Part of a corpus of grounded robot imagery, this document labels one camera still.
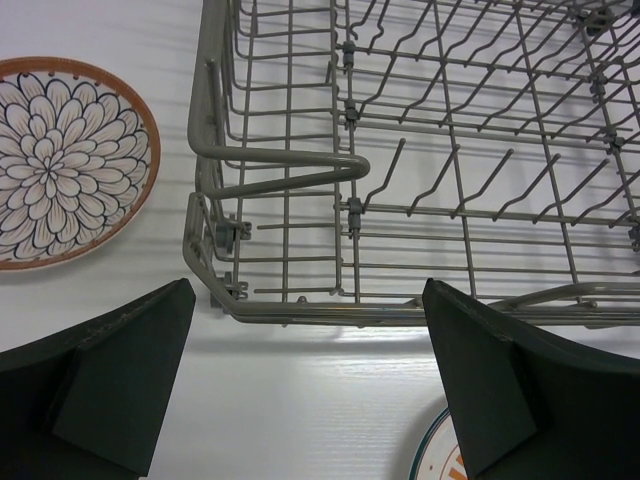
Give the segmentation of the left flower pattern plate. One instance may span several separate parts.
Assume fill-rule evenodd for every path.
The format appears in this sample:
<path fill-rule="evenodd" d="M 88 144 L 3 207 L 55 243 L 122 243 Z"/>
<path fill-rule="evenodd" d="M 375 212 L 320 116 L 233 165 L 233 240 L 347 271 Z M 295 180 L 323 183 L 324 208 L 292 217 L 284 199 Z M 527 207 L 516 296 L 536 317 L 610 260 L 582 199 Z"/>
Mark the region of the left flower pattern plate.
<path fill-rule="evenodd" d="M 114 238 L 156 181 L 159 130 L 141 96 L 78 60 L 1 63 L 1 269 L 69 262 Z"/>

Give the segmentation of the orange sunburst plate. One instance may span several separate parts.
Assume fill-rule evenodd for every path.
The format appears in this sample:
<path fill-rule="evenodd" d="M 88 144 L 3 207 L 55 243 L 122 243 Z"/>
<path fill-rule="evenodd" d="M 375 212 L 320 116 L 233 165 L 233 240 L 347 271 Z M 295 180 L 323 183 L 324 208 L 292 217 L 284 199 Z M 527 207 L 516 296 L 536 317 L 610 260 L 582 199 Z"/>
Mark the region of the orange sunburst plate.
<path fill-rule="evenodd" d="M 449 408 L 423 436 L 411 463 L 409 480 L 468 480 Z"/>

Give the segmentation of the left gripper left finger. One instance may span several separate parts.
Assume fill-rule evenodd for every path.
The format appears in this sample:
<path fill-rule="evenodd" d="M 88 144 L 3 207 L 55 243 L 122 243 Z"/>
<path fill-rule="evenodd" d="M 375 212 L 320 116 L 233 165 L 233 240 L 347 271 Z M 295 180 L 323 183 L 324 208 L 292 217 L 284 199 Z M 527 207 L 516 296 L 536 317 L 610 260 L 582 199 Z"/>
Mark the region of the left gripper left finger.
<path fill-rule="evenodd" d="M 194 307 L 182 278 L 2 352 L 2 478 L 148 476 Z"/>

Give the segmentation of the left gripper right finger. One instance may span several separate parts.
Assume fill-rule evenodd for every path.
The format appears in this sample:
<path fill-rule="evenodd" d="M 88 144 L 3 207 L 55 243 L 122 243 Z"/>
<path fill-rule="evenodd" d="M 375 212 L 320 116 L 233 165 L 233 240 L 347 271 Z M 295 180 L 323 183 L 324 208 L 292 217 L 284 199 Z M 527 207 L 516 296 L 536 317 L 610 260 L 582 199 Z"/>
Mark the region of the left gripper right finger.
<path fill-rule="evenodd" d="M 639 362 L 430 279 L 426 321 L 471 479 L 636 479 Z"/>

